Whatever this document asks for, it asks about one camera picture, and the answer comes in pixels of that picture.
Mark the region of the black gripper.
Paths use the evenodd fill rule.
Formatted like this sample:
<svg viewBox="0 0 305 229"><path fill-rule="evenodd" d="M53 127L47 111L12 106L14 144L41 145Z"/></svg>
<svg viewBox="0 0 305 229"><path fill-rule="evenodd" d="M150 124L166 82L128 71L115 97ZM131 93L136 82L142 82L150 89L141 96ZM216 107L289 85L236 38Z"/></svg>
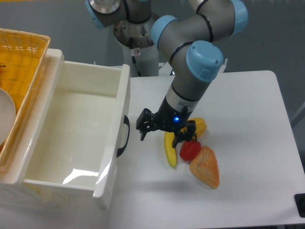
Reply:
<svg viewBox="0 0 305 229"><path fill-rule="evenodd" d="M177 110L174 109L169 105L166 98L164 98L156 113L144 108L136 121L136 129L141 134L141 141L144 140L148 132L156 130L174 133L173 148L176 148L180 142L191 141L196 131L196 123L194 120L188 121L191 115L188 110L189 107L186 104L183 104Z"/></svg>

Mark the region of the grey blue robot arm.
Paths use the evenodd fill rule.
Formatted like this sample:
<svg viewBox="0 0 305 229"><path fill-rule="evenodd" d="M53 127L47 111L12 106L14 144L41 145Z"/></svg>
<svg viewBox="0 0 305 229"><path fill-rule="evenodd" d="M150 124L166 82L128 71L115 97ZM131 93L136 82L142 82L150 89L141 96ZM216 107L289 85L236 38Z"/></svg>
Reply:
<svg viewBox="0 0 305 229"><path fill-rule="evenodd" d="M195 14L183 21L159 17L150 0L87 0L97 28L113 27L132 76L158 73L159 55L172 67L174 80L156 113L144 109L136 128L174 133L173 145L190 141L196 126L189 117L224 63L213 42L244 30L248 11L240 0L192 0Z"/></svg>

